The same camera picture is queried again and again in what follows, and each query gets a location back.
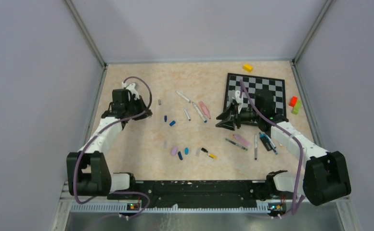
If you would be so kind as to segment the black marker blue cap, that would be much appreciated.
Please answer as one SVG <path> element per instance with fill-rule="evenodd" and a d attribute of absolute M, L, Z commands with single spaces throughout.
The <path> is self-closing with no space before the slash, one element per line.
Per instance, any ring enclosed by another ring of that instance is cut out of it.
<path fill-rule="evenodd" d="M 271 147 L 268 139 L 266 138 L 265 133 L 260 132 L 259 135 L 260 135 L 260 140 L 263 143 L 263 145 L 265 146 L 266 150 L 271 151 L 272 147 Z"/>

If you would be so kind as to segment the white marker dark blue cap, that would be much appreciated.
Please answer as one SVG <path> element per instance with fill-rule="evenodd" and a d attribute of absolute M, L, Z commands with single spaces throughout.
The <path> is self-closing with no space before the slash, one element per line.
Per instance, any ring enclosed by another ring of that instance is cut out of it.
<path fill-rule="evenodd" d="M 254 160 L 258 159 L 258 136 L 254 135 Z"/>

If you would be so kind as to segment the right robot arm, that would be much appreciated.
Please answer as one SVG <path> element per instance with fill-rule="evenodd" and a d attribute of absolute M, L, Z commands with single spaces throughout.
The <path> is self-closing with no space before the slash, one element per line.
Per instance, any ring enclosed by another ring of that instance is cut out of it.
<path fill-rule="evenodd" d="M 349 195 L 351 184 L 345 156 L 316 145 L 284 115 L 276 113 L 270 90 L 257 90 L 254 96 L 251 100 L 245 88 L 235 91 L 229 106 L 217 116 L 216 127 L 236 130 L 243 123 L 254 122 L 298 159 L 296 174 L 286 170 L 268 174 L 266 195 L 278 198 L 284 192 L 291 192 L 293 202 L 306 198 L 315 206 Z"/>

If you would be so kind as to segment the green gel pen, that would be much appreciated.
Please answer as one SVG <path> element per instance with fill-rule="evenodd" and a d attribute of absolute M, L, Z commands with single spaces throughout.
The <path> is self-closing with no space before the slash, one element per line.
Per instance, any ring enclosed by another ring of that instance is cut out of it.
<path fill-rule="evenodd" d="M 228 138 L 225 138 L 225 141 L 231 143 L 231 144 L 234 145 L 234 146 L 239 147 L 239 148 L 242 149 L 242 150 L 245 150 L 245 151 L 248 150 L 248 149 L 247 149 L 246 147 L 244 147 L 243 145 L 241 145 L 241 144 L 239 144 L 239 143 L 236 143 L 236 142 L 234 142 L 234 141 L 232 141 L 232 140 L 230 140 L 230 139 L 228 139 Z"/>

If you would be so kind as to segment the white pen grey cap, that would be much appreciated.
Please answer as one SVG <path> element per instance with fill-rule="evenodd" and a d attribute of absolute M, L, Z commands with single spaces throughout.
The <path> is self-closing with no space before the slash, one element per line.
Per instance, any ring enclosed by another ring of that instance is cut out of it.
<path fill-rule="evenodd" d="M 179 91 L 175 91 L 179 96 L 181 96 L 185 101 L 187 101 L 188 103 L 191 103 L 192 101 L 189 99 L 189 98 L 187 98 L 186 96 L 184 96 L 181 92 L 179 92 Z"/>

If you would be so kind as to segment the pink highlighter pen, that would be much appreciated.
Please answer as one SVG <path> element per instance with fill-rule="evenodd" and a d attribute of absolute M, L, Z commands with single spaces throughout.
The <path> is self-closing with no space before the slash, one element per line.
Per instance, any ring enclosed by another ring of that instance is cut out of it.
<path fill-rule="evenodd" d="M 238 142 L 240 142 L 245 148 L 251 148 L 252 147 L 252 144 L 249 141 L 247 141 L 245 138 L 243 138 L 242 136 L 240 136 L 238 134 L 233 134 L 233 137 Z"/>

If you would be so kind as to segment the pink highlighter cap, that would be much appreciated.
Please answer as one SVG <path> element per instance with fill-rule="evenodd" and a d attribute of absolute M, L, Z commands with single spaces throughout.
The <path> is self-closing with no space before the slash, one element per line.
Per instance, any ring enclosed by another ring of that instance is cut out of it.
<path fill-rule="evenodd" d="M 178 147 L 177 147 L 177 146 L 173 146 L 173 147 L 171 148 L 170 154 L 171 154 L 172 156 L 175 156 L 177 153 L 178 153 Z"/>

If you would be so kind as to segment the yellow marker cap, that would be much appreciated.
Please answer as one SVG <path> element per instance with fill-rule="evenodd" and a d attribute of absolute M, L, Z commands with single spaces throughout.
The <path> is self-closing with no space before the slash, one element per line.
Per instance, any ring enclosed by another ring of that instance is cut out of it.
<path fill-rule="evenodd" d="M 212 158 L 212 159 L 216 159 L 217 157 L 211 153 L 208 154 L 208 157 Z"/>

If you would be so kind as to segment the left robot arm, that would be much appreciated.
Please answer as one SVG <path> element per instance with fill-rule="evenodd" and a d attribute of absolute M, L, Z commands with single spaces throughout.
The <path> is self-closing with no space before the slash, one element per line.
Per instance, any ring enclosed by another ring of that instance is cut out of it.
<path fill-rule="evenodd" d="M 105 155 L 130 119 L 141 120 L 151 115 L 137 90 L 113 90 L 112 101 L 102 113 L 90 140 L 66 158 L 69 193 L 72 196 L 107 196 L 119 191 L 124 198 L 133 198 L 137 193 L 136 184 L 131 182 L 133 175 L 111 173 Z"/>

